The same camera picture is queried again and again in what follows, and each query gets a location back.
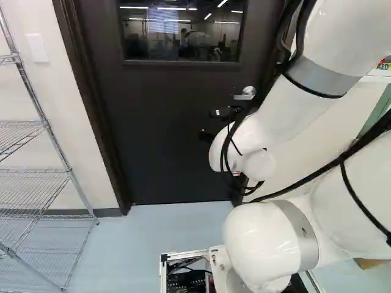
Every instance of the black cable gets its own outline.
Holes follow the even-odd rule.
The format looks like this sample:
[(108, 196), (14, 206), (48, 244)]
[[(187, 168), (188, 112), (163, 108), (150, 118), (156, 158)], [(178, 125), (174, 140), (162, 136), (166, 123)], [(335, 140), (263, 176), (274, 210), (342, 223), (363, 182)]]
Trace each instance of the black cable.
[(260, 202), (264, 200), (269, 200), (275, 197), (279, 197), (280, 195), (286, 194), (298, 187), (303, 186), (304, 184), (314, 180), (320, 175), (326, 173), (330, 169), (340, 165), (342, 162), (349, 159), (351, 156), (360, 151), (363, 147), (367, 146), (371, 143), (375, 138), (380, 136), (384, 131), (388, 130), (388, 127), (391, 125), (391, 110), (388, 110), (386, 114), (384, 114), (354, 145), (352, 145), (347, 151), (339, 155), (339, 157), (335, 158), (330, 163), (321, 167), (317, 171), (309, 174), (303, 179), (289, 185), (288, 187), (281, 189), (279, 191), (273, 192), (268, 195), (264, 195), (262, 197), (254, 198), (250, 203)]
[(364, 204), (361, 202), (361, 200), (359, 199), (359, 197), (357, 196), (357, 194), (355, 193), (352, 185), (350, 184), (350, 181), (349, 181), (349, 178), (348, 178), (348, 175), (346, 174), (346, 168), (345, 168), (345, 163), (344, 161), (341, 162), (340, 164), (341, 166), (341, 174), (342, 174), (342, 179), (343, 179), (343, 182), (350, 194), (350, 196), (352, 196), (352, 199), (354, 200), (354, 202), (356, 203), (356, 205), (359, 206), (359, 208), (361, 209), (361, 211), (368, 217), (368, 219), (372, 222), (372, 224), (374, 224), (377, 229), (379, 229), (386, 237), (387, 237), (387, 243), (389, 245), (391, 245), (391, 232), (385, 227), (383, 226), (372, 214), (371, 212), (364, 206)]
[[(314, 1), (314, 0), (303, 0), (303, 2), (310, 2), (310, 1)], [(283, 14), (281, 16), (281, 19), (280, 19), (280, 22), (279, 22), (279, 25), (277, 27), (277, 45), (280, 44), (281, 45), (281, 41), (282, 41), (282, 35), (283, 33), (285, 32), (287, 26), (289, 25), (290, 21), (291, 21), (291, 18), (293, 16), (293, 14), (295, 13), (295, 11), (297, 10), (299, 4), (301, 2), (300, 1), (297, 1), (297, 0), (292, 0), (288, 3), (287, 7), (284, 9), (283, 11)], [(300, 17), (299, 18), (301, 19), (301, 21), (305, 21), (306, 20), (306, 17)], [(289, 57), (290, 57), (290, 51), (287, 52), (285, 50), (285, 53), (284, 54), (289, 54)], [(272, 79), (272, 84), (276, 81), (277, 77), (280, 75), (280, 72), (277, 71), (276, 74), (274, 74), (273, 76), (273, 79)], [(267, 88), (267, 89), (262, 89), (261, 90), (261, 97), (259, 97), (260, 95), (257, 95), (256, 97), (254, 97), (248, 104), (248, 106), (239, 113), (238, 117), (236, 118), (236, 121), (234, 122), (233, 126), (232, 126), (232, 129), (229, 130), (228, 129), (228, 135), (226, 136), (223, 144), (222, 144), (222, 148), (221, 148), (221, 156), (220, 156), (220, 169), (221, 169), (221, 172), (222, 172), (222, 176), (223, 176), (223, 179), (224, 181), (227, 183), (227, 185), (229, 186), (229, 188), (231, 188), (231, 183), (233, 183), (233, 185), (235, 186), (235, 189), (231, 188), (232, 192), (237, 194), (237, 195), (240, 195), (240, 196), (246, 196), (246, 195), (250, 195), (252, 193), (254, 193), (260, 186), (262, 186), (262, 184), (264, 183), (264, 181), (261, 181), (261, 182), (258, 182), (254, 187), (248, 187), (248, 186), (244, 186), (242, 185), (234, 176), (234, 174), (232, 173), (231, 171), (231, 168), (229, 166), (229, 161), (228, 161), (228, 148), (229, 148), (229, 145), (230, 143), (233, 141), (232, 137), (234, 135), (234, 133), (236, 132), (236, 130), (239, 128), (240, 124), (243, 122), (243, 120), (247, 117), (247, 115), (250, 113), (251, 109), (258, 103), (258, 99), (261, 99), (262, 101), (266, 98), (266, 95), (268, 94), (268, 92), (270, 91), (271, 89), (271, 86), (272, 84)], [(231, 181), (230, 182), (227, 182), (226, 179), (225, 179), (225, 175), (224, 175), (224, 165), (225, 165), (225, 168), (227, 169), (228, 171), (228, 174), (230, 175), (231, 177)], [(242, 193), (242, 190), (249, 190), (249, 192), (245, 192), (245, 193)]]

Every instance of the floor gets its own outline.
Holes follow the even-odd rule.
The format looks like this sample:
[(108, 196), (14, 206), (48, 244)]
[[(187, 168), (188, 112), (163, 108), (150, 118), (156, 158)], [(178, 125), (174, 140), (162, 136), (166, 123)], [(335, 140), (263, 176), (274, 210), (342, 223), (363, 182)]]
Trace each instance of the floor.
[[(159, 256), (222, 243), (229, 202), (135, 206), (126, 217), (101, 219), (91, 232), (70, 293), (159, 293)], [(314, 270), (327, 293), (388, 293), (391, 262), (361, 270), (354, 261)], [(309, 293), (315, 293), (304, 280)]]

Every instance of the wire shelf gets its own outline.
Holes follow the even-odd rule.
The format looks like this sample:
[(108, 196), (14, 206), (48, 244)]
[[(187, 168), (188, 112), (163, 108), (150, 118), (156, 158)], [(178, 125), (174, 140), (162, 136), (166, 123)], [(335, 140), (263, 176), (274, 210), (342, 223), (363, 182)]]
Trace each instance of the wire shelf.
[[(94, 225), (91, 215), (44, 215), (20, 245), (18, 255), (66, 289)], [(0, 261), (0, 292), (53, 291), (8, 256), (3, 258)]]
[(0, 66), (5, 64), (20, 63), (20, 56), (17, 53), (0, 55)]
[(0, 242), (17, 251), (68, 181), (63, 170), (0, 169)]
[(0, 162), (48, 127), (47, 122), (0, 121)]

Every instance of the door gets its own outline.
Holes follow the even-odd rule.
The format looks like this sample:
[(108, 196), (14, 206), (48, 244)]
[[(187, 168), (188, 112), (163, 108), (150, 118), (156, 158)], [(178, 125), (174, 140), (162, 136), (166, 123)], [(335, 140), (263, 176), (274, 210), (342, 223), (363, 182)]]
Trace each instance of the door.
[(78, 9), (132, 199), (227, 200), (197, 135), (260, 83), (283, 1), (98, 2)]

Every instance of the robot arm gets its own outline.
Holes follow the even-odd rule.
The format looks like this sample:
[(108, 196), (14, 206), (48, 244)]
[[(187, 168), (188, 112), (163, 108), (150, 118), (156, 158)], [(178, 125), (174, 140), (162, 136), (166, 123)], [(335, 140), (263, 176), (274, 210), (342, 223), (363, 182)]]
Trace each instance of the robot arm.
[[(242, 155), (229, 144), (230, 168), (256, 181), (272, 176), (278, 162), (264, 148), (299, 134), (390, 54), (391, 38), (385, 37), (391, 25), (390, 10), (391, 2), (385, 0), (318, 0), (307, 25), (303, 55), (276, 80), (259, 110), (245, 118), (234, 133), (232, 139)], [(217, 172), (221, 171), (226, 137), (227, 129), (223, 129), (210, 148), (210, 165)], [(382, 140), (378, 145), (385, 150), (391, 137)], [(375, 152), (374, 148), (364, 151), (354, 160), (367, 164)], [(357, 186), (363, 176), (375, 176), (362, 170)], [(391, 258), (384, 235), (351, 200), (340, 173), (333, 171), (322, 182), (311, 202), (295, 199), (245, 204), (228, 215), (225, 249), (232, 267), (251, 291), (281, 291), (289, 282), (287, 276), (332, 262), (331, 242), (345, 253), (336, 257), (339, 260), (368, 255)], [(371, 197), (365, 186), (360, 188), (372, 212), (391, 229), (384, 207), (376, 204), (381, 201)], [(330, 199), (336, 200), (338, 195), (343, 206)], [(346, 210), (352, 220), (346, 220)], [(333, 217), (339, 217), (339, 222), (330, 219)], [(357, 225), (361, 231), (353, 228)]]
[[(229, 166), (263, 181), (275, 164), (264, 148), (285, 142), (330, 108), (391, 51), (387, 35), (389, 1), (318, 0), (305, 33), (303, 55), (280, 76), (256, 113), (248, 116), (228, 147)], [(209, 152), (211, 168), (220, 168), (223, 129)]]

